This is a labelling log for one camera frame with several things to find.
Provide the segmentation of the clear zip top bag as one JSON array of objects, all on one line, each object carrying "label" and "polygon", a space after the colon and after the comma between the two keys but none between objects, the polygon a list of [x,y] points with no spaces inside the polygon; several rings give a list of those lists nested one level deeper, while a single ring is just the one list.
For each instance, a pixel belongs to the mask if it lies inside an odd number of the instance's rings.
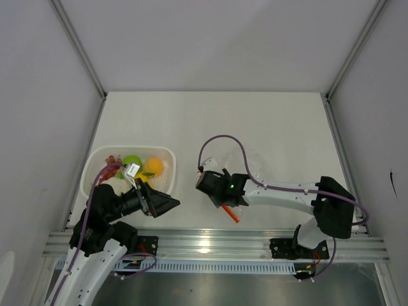
[{"label": "clear zip top bag", "polygon": [[[244,147],[247,164],[252,176],[258,181],[266,181],[272,179],[272,169],[265,159],[265,157],[257,153],[251,147]],[[226,153],[221,154],[217,162],[220,168],[226,168],[231,173],[247,173],[245,169],[245,163],[243,159],[242,149],[238,145],[232,146]],[[244,225],[254,218],[247,212],[247,207],[239,206],[235,208],[229,208],[235,217],[239,220],[238,224]]]}]

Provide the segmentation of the white cauliflower with leaves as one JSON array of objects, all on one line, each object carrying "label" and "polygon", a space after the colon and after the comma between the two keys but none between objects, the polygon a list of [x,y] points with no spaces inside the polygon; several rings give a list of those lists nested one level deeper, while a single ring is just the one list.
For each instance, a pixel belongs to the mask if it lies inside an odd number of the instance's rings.
[{"label": "white cauliflower with leaves", "polygon": [[131,184],[124,178],[119,177],[111,177],[108,180],[104,181],[103,184],[111,186],[117,196],[125,194],[131,189]]}]

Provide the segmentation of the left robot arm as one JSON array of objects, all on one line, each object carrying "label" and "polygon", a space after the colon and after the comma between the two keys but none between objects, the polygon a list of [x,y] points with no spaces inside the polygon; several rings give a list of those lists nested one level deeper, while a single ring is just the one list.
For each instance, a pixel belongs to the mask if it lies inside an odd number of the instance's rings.
[{"label": "left robot arm", "polygon": [[157,218],[180,201],[137,179],[126,193],[108,184],[93,185],[86,208],[73,229],[64,266],[45,305],[91,305],[115,265],[137,257],[157,261],[154,240],[121,218],[141,211]]}]

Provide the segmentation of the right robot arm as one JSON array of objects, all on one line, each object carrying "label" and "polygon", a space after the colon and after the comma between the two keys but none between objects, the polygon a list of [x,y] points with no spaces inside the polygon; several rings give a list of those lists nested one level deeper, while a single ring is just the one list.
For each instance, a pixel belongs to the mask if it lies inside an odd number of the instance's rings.
[{"label": "right robot arm", "polygon": [[315,253],[327,259],[328,252],[322,248],[328,238],[351,237],[354,197],[331,177],[321,177],[315,184],[270,187],[255,183],[248,174],[207,170],[200,175],[196,189],[216,207],[268,205],[309,214],[310,220],[299,224],[292,238],[270,240],[274,259],[310,259]]}]

